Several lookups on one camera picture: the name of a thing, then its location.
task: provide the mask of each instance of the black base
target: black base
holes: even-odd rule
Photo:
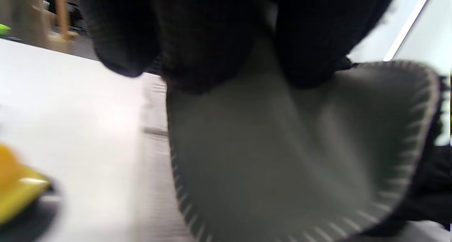
[[[0,225],[0,241],[33,242],[41,237],[53,223],[61,204],[56,195],[50,187],[15,218]]]

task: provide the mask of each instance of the green object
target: green object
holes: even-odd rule
[[[6,35],[11,30],[10,27],[0,24],[0,35]]]

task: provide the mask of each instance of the black glove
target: black glove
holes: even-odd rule
[[[315,87],[344,68],[345,55],[391,0],[268,1],[279,5],[275,44],[287,78],[297,87]],[[97,56],[109,69],[129,77],[151,71],[168,87],[208,91],[234,77],[252,47],[252,0],[79,0],[79,5]]]

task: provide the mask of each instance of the white table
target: white table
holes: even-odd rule
[[[0,142],[64,198],[44,241],[132,241],[143,102],[141,78],[0,40]]]
[[[0,142],[55,178],[64,205],[43,242],[192,242],[176,207],[165,94],[99,62],[0,40]],[[388,242],[445,242],[413,223]],[[380,240],[352,239],[348,242]]]

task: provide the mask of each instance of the yellow object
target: yellow object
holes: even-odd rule
[[[20,164],[0,144],[0,224],[9,221],[50,186],[40,173]]]

